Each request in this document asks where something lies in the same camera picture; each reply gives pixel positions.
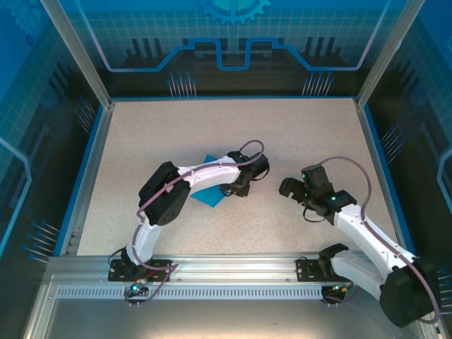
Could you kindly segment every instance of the blue border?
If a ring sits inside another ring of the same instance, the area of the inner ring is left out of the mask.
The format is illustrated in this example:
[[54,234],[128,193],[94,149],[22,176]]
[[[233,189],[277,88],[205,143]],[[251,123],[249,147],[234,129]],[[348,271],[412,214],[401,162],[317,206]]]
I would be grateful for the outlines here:
[[297,50],[289,44],[279,44],[277,37],[251,37],[246,41],[245,45],[245,65],[243,66],[223,66],[222,64],[222,54],[221,54],[221,43],[216,37],[192,37],[189,39],[188,45],[177,46],[174,48],[157,67],[154,68],[144,68],[144,69],[114,69],[109,65],[107,60],[107,56],[102,50],[100,46],[99,40],[94,33],[93,28],[91,27],[90,21],[86,17],[85,11],[83,10],[80,0],[76,0],[76,5],[78,10],[80,11],[80,15],[83,21],[86,24],[86,28],[93,39],[94,45],[96,46],[97,51],[99,52],[100,58],[105,65],[105,68],[112,73],[151,73],[151,72],[160,72],[169,62],[170,60],[179,52],[184,50],[195,50],[195,44],[197,42],[212,42],[215,44],[216,55],[217,55],[217,67],[221,71],[245,71],[249,68],[251,63],[251,44],[253,42],[271,42],[272,49],[286,49],[290,52],[293,57],[303,65],[308,71],[357,71],[361,68],[364,60],[366,59],[367,53],[369,52],[372,43],[376,37],[377,32],[380,29],[380,25],[383,22],[383,19],[386,17],[386,12],[391,6],[392,0],[388,0],[385,7],[381,11],[380,17],[375,25],[375,28],[372,31],[372,34],[369,37],[366,46],[364,47],[364,51],[362,52],[361,57],[359,58],[358,64],[354,67],[344,67],[344,66],[310,66],[306,60],[297,52]]
[[55,248],[53,256],[59,256],[59,252],[63,247],[64,238],[66,237],[66,233],[69,228],[69,221],[71,220],[71,216],[73,214],[73,209],[76,205],[77,196],[80,191],[80,186],[82,183],[83,175],[86,171],[86,166],[88,164],[88,159],[90,158],[91,151],[93,150],[94,139],[97,134],[97,130],[99,129],[100,120],[104,114],[105,110],[102,105],[99,106],[97,111],[97,116],[93,124],[93,128],[91,129],[90,138],[88,139],[88,144],[86,145],[85,154],[83,155],[82,163],[80,164],[80,169],[78,170],[76,183],[73,186],[71,199],[69,199],[68,208],[66,209],[66,214],[64,215],[63,223],[61,224],[61,229],[59,231],[58,239],[56,240]]
[[112,97],[115,102],[129,102],[129,101],[187,101],[187,100],[249,100],[249,99],[356,99],[354,95],[336,95],[330,97],[322,96],[308,96],[308,95],[250,95],[250,96],[224,96],[224,97]]
[[402,206],[400,204],[400,200],[398,199],[398,195],[396,192],[396,187],[394,186],[393,178],[391,176],[391,172],[389,171],[388,163],[386,161],[386,158],[384,157],[383,147],[381,146],[379,135],[376,132],[374,120],[372,119],[372,115],[367,104],[364,106],[364,113],[366,114],[366,119],[369,122],[370,132],[372,134],[372,138],[375,141],[376,151],[380,158],[380,163],[381,167],[383,168],[383,173],[386,182],[388,183],[389,194],[393,199],[393,205],[395,208],[395,213],[397,214],[398,222],[400,223],[400,230],[402,231],[402,237],[403,240],[405,241],[405,247],[411,253],[416,254],[415,245],[412,242],[410,230],[408,229],[407,220],[403,215]]

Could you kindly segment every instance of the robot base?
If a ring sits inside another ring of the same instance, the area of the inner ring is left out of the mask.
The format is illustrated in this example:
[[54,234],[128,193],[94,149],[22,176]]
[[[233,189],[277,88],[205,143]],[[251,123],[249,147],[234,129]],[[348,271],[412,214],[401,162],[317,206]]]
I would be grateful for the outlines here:
[[[155,267],[165,267],[171,266],[170,260],[149,260],[146,264],[149,266]],[[150,271],[143,266],[135,266],[133,269],[128,267],[124,260],[116,259],[112,260],[112,264],[110,265],[110,270],[108,273],[108,281],[126,281],[126,282],[135,282],[138,279],[147,277],[148,282],[156,282],[159,283],[163,281],[166,276],[166,272],[164,270],[156,270]]]

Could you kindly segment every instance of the blue edge trim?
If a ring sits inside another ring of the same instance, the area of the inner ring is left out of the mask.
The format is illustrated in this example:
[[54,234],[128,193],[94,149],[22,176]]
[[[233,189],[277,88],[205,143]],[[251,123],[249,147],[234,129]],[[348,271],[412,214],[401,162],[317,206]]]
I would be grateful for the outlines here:
[[71,198],[69,199],[68,208],[66,209],[66,214],[64,215],[63,223],[61,224],[61,229],[59,231],[58,239],[56,240],[56,244],[54,247],[53,256],[59,256],[61,248],[63,247],[64,238],[66,237],[66,233],[69,228],[69,221],[71,220],[71,216],[73,213],[73,209],[76,205],[77,196],[80,191],[80,186],[82,183],[83,175],[86,171],[86,165],[88,164],[88,159],[90,158],[91,151],[93,150],[94,139],[97,134],[97,130],[99,129],[99,123],[102,118],[102,115],[105,113],[104,107],[102,105],[99,106],[97,111],[97,116],[93,124],[93,128],[91,129],[90,138],[88,139],[88,143],[86,145],[85,153],[83,154],[82,163],[80,164],[80,169],[78,170],[76,183],[73,185],[73,191],[71,194]]
[[386,161],[386,158],[384,157],[383,147],[381,146],[379,135],[376,132],[375,123],[374,123],[374,120],[372,119],[372,115],[370,113],[370,109],[367,104],[364,106],[364,113],[366,114],[366,119],[369,122],[369,128],[370,128],[370,131],[372,134],[372,138],[375,141],[376,151],[378,153],[381,166],[383,167],[383,172],[384,172],[386,182],[388,183],[389,194],[391,195],[391,198],[393,199],[395,213],[397,214],[398,222],[400,224],[400,230],[402,231],[402,237],[403,237],[403,240],[405,241],[406,249],[408,251],[410,251],[411,253],[416,254],[415,245],[412,242],[411,234],[408,229],[407,220],[405,219],[405,216],[403,215],[402,206],[400,204],[400,200],[398,200],[398,195],[396,192],[396,187],[394,186],[393,178],[391,176],[391,173],[389,172],[389,166]]
[[[192,100],[212,100],[212,99],[258,99],[258,98],[316,98],[316,97],[303,97],[303,96],[256,96],[256,97],[196,97],[196,98],[188,98],[188,97],[181,97],[181,98],[173,98],[173,97],[114,97],[113,100],[114,101],[161,101],[161,100],[188,100],[188,99],[192,99]],[[411,234],[410,231],[408,229],[408,224],[406,222],[405,216],[403,215],[403,211],[402,211],[402,206],[400,204],[400,201],[398,199],[397,193],[396,193],[396,187],[394,186],[394,182],[393,182],[393,178],[391,176],[391,173],[389,172],[389,166],[388,163],[384,157],[384,153],[383,153],[383,148],[381,147],[381,143],[378,137],[378,133],[376,132],[376,128],[375,128],[375,124],[374,124],[374,120],[372,119],[371,116],[371,112],[369,107],[367,106],[367,104],[364,106],[364,112],[366,114],[366,119],[369,122],[369,128],[371,131],[371,135],[372,138],[374,139],[375,142],[375,146],[376,146],[376,151],[378,153],[379,156],[379,160],[381,163],[381,166],[383,168],[383,173],[386,179],[386,182],[388,183],[388,187],[389,187],[389,194],[391,195],[391,198],[393,200],[393,204],[394,204],[394,208],[395,208],[395,213],[397,214],[397,218],[398,221],[400,223],[400,230],[402,231],[402,236],[403,239],[405,241],[405,245],[408,251],[416,254],[415,252],[415,247],[414,244],[412,242],[412,238],[411,238]],[[97,113],[96,116],[96,120],[94,122],[94,126],[93,126],[93,132],[90,135],[90,138],[88,140],[88,144],[86,146],[86,150],[85,150],[85,154],[83,156],[82,159],[82,163],[80,165],[80,169],[78,171],[77,174],[77,179],[76,179],[76,183],[74,185],[72,194],[71,194],[71,199],[69,200],[69,205],[68,208],[66,210],[66,214],[64,216],[64,220],[63,220],[63,224],[61,226],[61,230],[58,236],[58,240],[56,241],[56,245],[55,245],[55,249],[54,249],[54,256],[58,256],[59,252],[61,251],[61,248],[63,246],[63,242],[64,242],[64,238],[66,236],[68,227],[69,227],[69,220],[71,219],[72,216],[72,212],[76,203],[76,199],[78,196],[78,192],[80,191],[80,185],[81,185],[81,181],[83,178],[83,175],[85,174],[85,170],[86,170],[86,165],[88,163],[88,159],[90,157],[91,151],[93,149],[93,143],[94,143],[94,139],[95,139],[95,135],[97,133],[97,130],[99,128],[99,123],[100,123],[100,119],[102,117],[102,115],[104,114],[104,107],[100,107],[99,111]]]

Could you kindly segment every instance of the black joint housing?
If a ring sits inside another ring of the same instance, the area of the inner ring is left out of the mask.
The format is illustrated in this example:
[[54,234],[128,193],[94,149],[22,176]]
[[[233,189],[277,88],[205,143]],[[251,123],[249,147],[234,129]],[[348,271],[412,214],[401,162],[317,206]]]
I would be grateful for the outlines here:
[[[157,171],[149,178],[138,194],[140,207],[170,181],[180,177],[178,168],[172,162],[160,165]],[[181,212],[185,200],[190,194],[190,183],[180,180],[170,191],[163,192],[145,210],[145,214],[151,225],[163,226],[173,221]]]
[[[246,162],[249,160],[253,160],[255,157],[258,156],[259,153],[256,153],[255,155],[252,155],[251,157],[247,157],[243,155],[238,150],[229,152],[227,154],[228,157],[232,158],[237,164],[241,162]],[[268,171],[270,169],[270,164],[268,162],[267,157],[262,154],[258,160],[255,162],[245,165],[245,166],[239,166],[240,175],[237,178],[237,180],[232,184],[223,184],[221,185],[221,189],[223,191],[229,191],[231,194],[235,194],[237,196],[248,196],[249,188],[250,188],[250,182],[253,181],[255,178],[259,177],[262,173],[265,171]]]
[[131,280],[137,280],[146,275],[148,270],[142,265],[136,265],[131,259],[125,248],[121,251],[121,262],[123,263],[121,269],[124,276],[131,277]]
[[[429,284],[441,308],[436,265],[429,258],[415,259],[412,264]],[[424,285],[408,266],[394,268],[389,273],[381,286],[380,306],[388,319],[398,327],[405,327],[433,311],[432,301]]]
[[346,247],[344,244],[339,243],[322,249],[319,252],[318,263],[322,270],[324,278],[332,278],[336,276],[336,273],[334,273],[333,270],[333,266],[331,265],[331,259],[334,258],[337,253],[347,250],[348,247]]
[[303,181],[285,178],[280,185],[280,194],[286,197],[292,193],[292,199],[301,203],[317,215],[334,225],[334,215],[356,200],[346,191],[334,192],[325,169],[321,165],[312,165],[302,169]]

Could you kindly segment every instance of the gear graphic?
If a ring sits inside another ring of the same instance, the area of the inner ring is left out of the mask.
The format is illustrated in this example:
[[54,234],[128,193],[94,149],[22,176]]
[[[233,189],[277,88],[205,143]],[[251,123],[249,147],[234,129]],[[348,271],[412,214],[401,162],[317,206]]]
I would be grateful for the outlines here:
[[263,8],[270,6],[270,0],[200,0],[204,14],[212,20],[219,20],[222,25],[231,25],[247,20],[254,20],[257,14],[263,14]]
[[31,35],[42,22],[42,7],[39,0],[5,0],[4,6],[9,9],[16,23],[27,35]]

